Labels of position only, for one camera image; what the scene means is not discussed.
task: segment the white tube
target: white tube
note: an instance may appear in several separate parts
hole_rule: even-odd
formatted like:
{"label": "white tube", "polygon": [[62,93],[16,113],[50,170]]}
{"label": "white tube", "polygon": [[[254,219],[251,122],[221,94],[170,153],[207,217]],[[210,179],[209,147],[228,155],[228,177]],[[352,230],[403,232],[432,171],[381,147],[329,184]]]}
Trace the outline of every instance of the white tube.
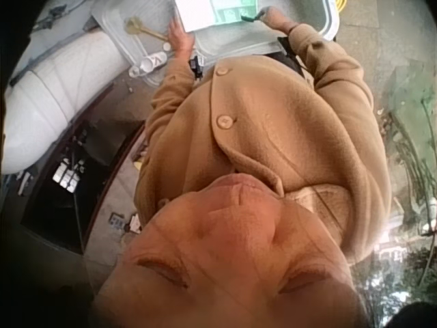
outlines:
{"label": "white tube", "polygon": [[2,174],[34,164],[68,122],[128,62],[101,30],[87,33],[27,72],[6,97]]}

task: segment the plastic bin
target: plastic bin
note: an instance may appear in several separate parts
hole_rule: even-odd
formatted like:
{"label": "plastic bin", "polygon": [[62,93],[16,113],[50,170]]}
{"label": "plastic bin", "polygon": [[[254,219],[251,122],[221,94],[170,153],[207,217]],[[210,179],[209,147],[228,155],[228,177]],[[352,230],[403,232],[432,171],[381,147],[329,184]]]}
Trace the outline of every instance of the plastic bin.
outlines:
{"label": "plastic bin", "polygon": [[[278,7],[295,21],[312,25],[327,40],[332,40],[338,32],[339,15],[335,0],[258,0],[258,8],[269,5]],[[124,29],[126,21],[132,16],[138,16],[146,27],[167,34],[169,21],[174,15],[174,2],[98,0],[92,14],[128,61],[138,65],[148,54],[162,51],[163,41],[146,34],[127,34]],[[196,31],[195,35],[196,51],[205,66],[211,66],[224,57],[261,55],[281,50],[277,42],[277,36],[281,34],[261,22],[212,26]],[[159,85],[165,70],[164,66],[148,74],[144,77],[146,83]]]}

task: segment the coat sleeve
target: coat sleeve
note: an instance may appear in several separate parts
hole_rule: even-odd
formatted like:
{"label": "coat sleeve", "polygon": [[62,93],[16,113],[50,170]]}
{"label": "coat sleeve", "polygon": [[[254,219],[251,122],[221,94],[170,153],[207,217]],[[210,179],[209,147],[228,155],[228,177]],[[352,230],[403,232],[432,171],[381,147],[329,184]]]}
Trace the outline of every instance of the coat sleeve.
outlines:
{"label": "coat sleeve", "polygon": [[178,107],[191,94],[194,82],[195,76],[188,62],[170,60],[165,78],[152,99],[153,112],[145,125],[148,154],[152,153]]}
{"label": "coat sleeve", "polygon": [[336,113],[344,125],[363,164],[369,221],[354,223],[354,229],[368,231],[368,249],[378,240],[388,217],[391,187],[384,144],[373,114],[373,96],[363,80],[361,65],[336,42],[328,42],[308,25],[297,26],[289,36],[290,46],[314,77],[314,90]]}

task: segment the coat button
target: coat button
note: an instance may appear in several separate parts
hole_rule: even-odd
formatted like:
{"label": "coat button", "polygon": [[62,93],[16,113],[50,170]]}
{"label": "coat button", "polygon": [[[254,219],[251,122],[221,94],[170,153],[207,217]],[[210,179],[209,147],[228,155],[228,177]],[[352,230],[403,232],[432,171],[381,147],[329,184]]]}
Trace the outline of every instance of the coat button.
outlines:
{"label": "coat button", "polygon": [[217,125],[219,128],[227,130],[231,128],[232,125],[234,125],[234,120],[228,115],[222,115],[218,117]]}
{"label": "coat button", "polygon": [[170,201],[167,198],[164,198],[158,202],[158,210],[162,209],[165,205],[167,205]]}
{"label": "coat button", "polygon": [[219,67],[217,68],[217,76],[222,77],[223,75],[226,75],[227,73],[229,73],[229,69],[224,68],[224,67]]}

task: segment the white paper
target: white paper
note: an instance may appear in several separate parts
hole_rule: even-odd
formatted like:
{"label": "white paper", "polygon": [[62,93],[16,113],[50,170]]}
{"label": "white paper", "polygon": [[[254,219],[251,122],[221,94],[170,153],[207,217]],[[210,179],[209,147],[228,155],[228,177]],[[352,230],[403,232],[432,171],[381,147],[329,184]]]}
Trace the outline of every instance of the white paper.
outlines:
{"label": "white paper", "polygon": [[175,0],[186,32],[204,29],[215,23],[210,0]]}

